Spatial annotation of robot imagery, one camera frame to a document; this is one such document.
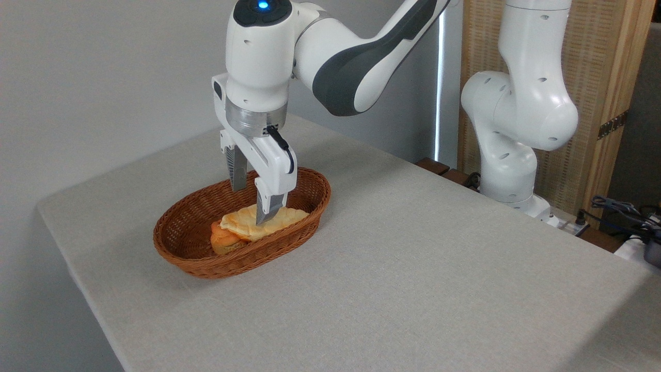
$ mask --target brown woven basket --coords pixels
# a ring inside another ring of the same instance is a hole
[[[232,192],[229,180],[225,180],[173,205],[154,227],[154,246],[159,254],[193,276],[217,279],[264,265],[310,239],[331,198],[331,186],[321,173],[298,168],[298,182],[289,193],[287,207],[302,209],[309,216],[226,255],[219,256],[213,251],[211,223],[227,213],[255,204],[255,177],[255,171],[248,173],[248,186],[236,193]]]

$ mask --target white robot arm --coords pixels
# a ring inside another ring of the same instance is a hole
[[[227,27],[227,73],[212,79],[221,146],[234,190],[255,180],[257,224],[287,203],[294,151],[280,136],[296,77],[336,116],[368,110],[450,0],[406,0],[373,38],[361,39],[312,3],[239,0]]]
[[[548,202],[533,194],[532,148],[564,146],[578,124],[561,69],[570,6],[571,0],[507,0],[498,49],[510,75],[476,73],[461,94],[479,143],[481,193],[551,224]]]

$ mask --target gray wall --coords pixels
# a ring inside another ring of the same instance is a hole
[[[401,1],[317,3],[367,37]],[[120,370],[35,206],[219,126],[209,81],[224,69],[232,5],[2,2],[0,370]],[[290,112],[406,160],[429,156],[436,42],[434,28],[364,115],[334,118],[298,83]]]

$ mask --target gray tablecloth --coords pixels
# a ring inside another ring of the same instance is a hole
[[[227,178],[217,131],[39,204],[127,371],[659,371],[661,280],[478,193],[291,116],[332,200],[300,248],[191,277],[157,219]]]

